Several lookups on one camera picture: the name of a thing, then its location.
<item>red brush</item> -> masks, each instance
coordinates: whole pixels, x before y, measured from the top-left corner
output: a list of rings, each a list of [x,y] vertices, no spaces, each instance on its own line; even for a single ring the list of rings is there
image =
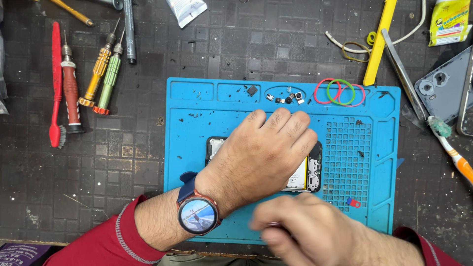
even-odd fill
[[[53,85],[54,85],[54,108],[51,126],[49,127],[49,139],[51,146],[62,148],[66,142],[66,128],[57,125],[59,103],[62,99],[62,54],[61,54],[61,31],[59,23],[53,23]]]

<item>yellow adhesive package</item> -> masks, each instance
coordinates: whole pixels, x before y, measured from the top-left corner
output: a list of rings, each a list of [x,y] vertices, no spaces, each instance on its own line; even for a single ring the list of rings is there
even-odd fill
[[[437,0],[430,22],[429,46],[458,43],[466,40],[470,0]]]

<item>white cable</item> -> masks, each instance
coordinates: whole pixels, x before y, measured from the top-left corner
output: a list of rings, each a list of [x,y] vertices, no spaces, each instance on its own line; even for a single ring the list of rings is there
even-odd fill
[[[406,36],[402,37],[401,39],[393,42],[393,44],[398,44],[400,42],[402,42],[403,40],[407,39],[409,36],[411,36],[412,34],[414,34],[414,32],[416,32],[421,26],[422,24],[424,23],[424,20],[425,20],[425,0],[422,0],[422,17],[420,18],[420,22],[419,24],[411,31],[409,32]],[[338,47],[342,48],[343,45],[339,42],[337,42],[337,40],[335,40],[329,33],[328,31],[325,32],[325,35],[327,35],[327,37],[334,43],[336,44]],[[350,52],[350,53],[367,53],[366,50],[354,50],[354,49],[350,49],[350,48],[347,48],[345,47],[345,51],[346,52]]]

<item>purple paper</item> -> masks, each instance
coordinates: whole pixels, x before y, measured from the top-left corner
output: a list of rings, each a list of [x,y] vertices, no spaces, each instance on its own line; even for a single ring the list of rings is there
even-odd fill
[[[0,266],[30,266],[51,246],[7,243],[0,249]]]

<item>red rubber band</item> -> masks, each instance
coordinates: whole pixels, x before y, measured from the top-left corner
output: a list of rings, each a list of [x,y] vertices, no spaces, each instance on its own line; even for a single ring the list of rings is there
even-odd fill
[[[361,89],[361,91],[363,92],[363,99],[361,99],[361,102],[356,104],[356,105],[344,105],[345,107],[355,107],[355,106],[359,106],[361,103],[363,103],[365,101],[365,97],[366,97],[366,94],[365,94],[365,89],[363,89],[362,86],[360,85],[356,85],[356,84],[352,84],[352,86],[357,86],[358,88]],[[343,92],[344,89],[346,89],[348,86],[345,86],[341,91],[340,91],[340,94]]]
[[[323,79],[323,80],[322,80],[321,82],[319,82],[319,83],[317,84],[317,86],[315,87],[315,90],[314,90],[314,100],[315,100],[316,102],[318,102],[319,104],[326,105],[326,104],[329,104],[329,103],[332,102],[332,101],[321,102],[321,101],[317,100],[317,96],[315,96],[315,95],[317,94],[317,90],[319,89],[320,84],[322,84],[324,81],[332,81],[332,80],[334,80],[334,79],[332,79],[332,78]],[[340,83],[339,83],[338,81],[337,81],[337,84],[338,84],[338,92],[337,92],[337,95],[335,95],[335,97],[333,97],[334,100],[336,100],[336,99],[340,96],[340,94],[342,94],[342,86],[340,85]]]

